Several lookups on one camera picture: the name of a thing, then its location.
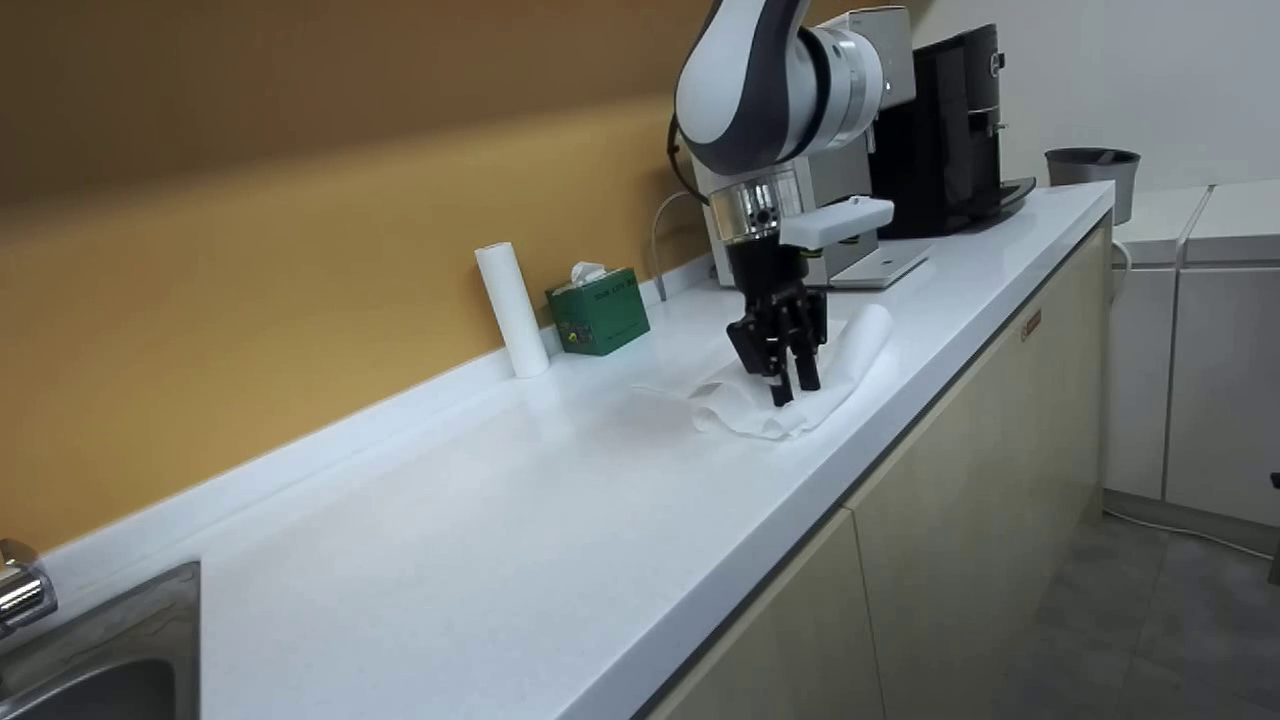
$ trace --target green tissue box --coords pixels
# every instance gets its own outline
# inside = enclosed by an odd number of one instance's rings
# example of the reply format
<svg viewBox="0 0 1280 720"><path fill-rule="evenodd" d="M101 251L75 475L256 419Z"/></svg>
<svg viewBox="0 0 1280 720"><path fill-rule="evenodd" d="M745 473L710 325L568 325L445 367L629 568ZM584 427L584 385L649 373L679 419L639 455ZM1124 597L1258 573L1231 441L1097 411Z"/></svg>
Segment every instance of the green tissue box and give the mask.
<svg viewBox="0 0 1280 720"><path fill-rule="evenodd" d="M550 289L566 354L610 358L649 331L636 274Z"/></svg>

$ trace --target white cabinet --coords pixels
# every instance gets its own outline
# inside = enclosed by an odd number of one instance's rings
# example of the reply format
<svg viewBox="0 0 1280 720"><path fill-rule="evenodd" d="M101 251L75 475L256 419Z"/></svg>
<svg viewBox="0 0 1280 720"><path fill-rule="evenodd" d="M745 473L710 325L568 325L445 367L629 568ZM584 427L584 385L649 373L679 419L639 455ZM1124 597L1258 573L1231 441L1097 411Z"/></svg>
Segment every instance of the white cabinet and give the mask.
<svg viewBox="0 0 1280 720"><path fill-rule="evenodd" d="M985 720L1101 489L1106 233L853 498L886 718Z"/></svg>
<svg viewBox="0 0 1280 720"><path fill-rule="evenodd" d="M1131 268L1107 325L1107 468L1130 498L1164 498L1177 268Z"/></svg>
<svg viewBox="0 0 1280 720"><path fill-rule="evenodd" d="M838 512L800 549L651 718L880 718L864 576L849 512Z"/></svg>
<svg viewBox="0 0 1280 720"><path fill-rule="evenodd" d="M1168 502L1280 525L1280 268L1186 268Z"/></svg>

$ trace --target orange wall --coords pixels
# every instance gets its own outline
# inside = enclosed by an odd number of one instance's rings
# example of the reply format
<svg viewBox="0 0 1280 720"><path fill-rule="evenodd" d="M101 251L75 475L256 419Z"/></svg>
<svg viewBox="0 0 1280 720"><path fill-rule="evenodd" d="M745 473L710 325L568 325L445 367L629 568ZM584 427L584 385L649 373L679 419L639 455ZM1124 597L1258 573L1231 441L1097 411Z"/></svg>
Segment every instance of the orange wall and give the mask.
<svg viewBox="0 0 1280 720"><path fill-rule="evenodd" d="M0 538L72 540L497 348L477 245L516 242L532 293L639 268L702 18L6 3Z"/></svg>

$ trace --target trash bin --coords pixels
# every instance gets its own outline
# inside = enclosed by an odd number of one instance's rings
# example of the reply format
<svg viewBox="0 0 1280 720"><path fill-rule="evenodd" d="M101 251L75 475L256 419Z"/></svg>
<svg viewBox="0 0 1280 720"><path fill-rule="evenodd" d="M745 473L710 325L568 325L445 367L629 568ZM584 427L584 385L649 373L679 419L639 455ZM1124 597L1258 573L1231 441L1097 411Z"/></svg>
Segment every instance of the trash bin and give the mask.
<svg viewBox="0 0 1280 720"><path fill-rule="evenodd" d="M1049 184L1094 184L1118 182L1118 224L1130 224L1131 212L1131 182L1137 182L1137 152L1124 148L1052 148Z"/></svg>

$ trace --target sink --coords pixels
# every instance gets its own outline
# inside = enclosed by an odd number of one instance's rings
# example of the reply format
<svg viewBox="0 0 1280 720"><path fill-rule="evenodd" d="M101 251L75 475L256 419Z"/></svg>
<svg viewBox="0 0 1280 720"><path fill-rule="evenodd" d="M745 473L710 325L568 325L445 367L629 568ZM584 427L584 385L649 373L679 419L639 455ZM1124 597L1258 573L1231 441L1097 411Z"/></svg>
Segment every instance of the sink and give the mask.
<svg viewBox="0 0 1280 720"><path fill-rule="evenodd" d="M0 645L0 720L196 720L202 718L202 566Z"/></svg>

